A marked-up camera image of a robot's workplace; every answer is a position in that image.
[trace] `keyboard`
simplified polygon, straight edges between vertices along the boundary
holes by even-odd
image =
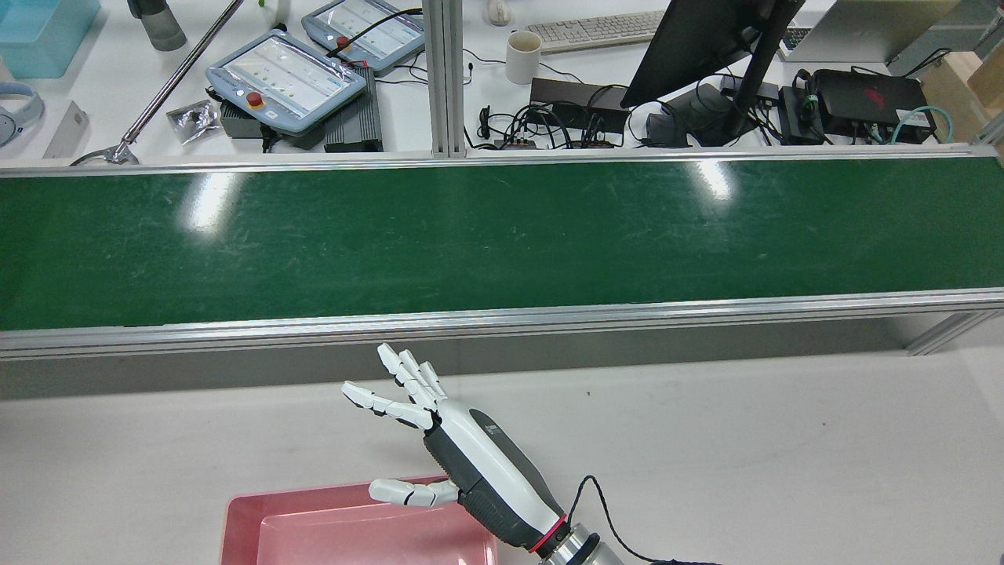
[[[666,10],[637,12],[580,20],[535,23],[526,26],[540,36],[541,53],[559,53],[610,47],[628,43],[645,43],[656,34]]]
[[[793,51],[802,42],[802,39],[805,39],[809,31],[812,31],[811,27],[789,27],[784,32],[784,38],[781,39],[781,42],[784,43],[785,48]]]

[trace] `white keyboard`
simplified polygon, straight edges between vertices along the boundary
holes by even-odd
[[[656,10],[581,20],[535,23],[526,26],[526,29],[543,39],[540,48],[542,53],[577,51],[651,41],[665,13],[666,10]]]

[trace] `gray bottle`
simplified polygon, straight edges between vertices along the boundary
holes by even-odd
[[[188,41],[167,0],[129,0],[129,7],[158,51],[174,51]]]

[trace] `computer monitor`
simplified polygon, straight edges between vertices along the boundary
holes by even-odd
[[[666,104],[702,146],[721,147],[735,139],[753,128],[747,114],[788,23],[804,2],[673,0],[621,107],[655,100],[752,53],[732,100],[702,85]]]

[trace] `laptop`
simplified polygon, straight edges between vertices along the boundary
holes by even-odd
[[[825,13],[803,10],[779,53],[785,61],[887,62],[940,21],[959,0],[835,0]]]

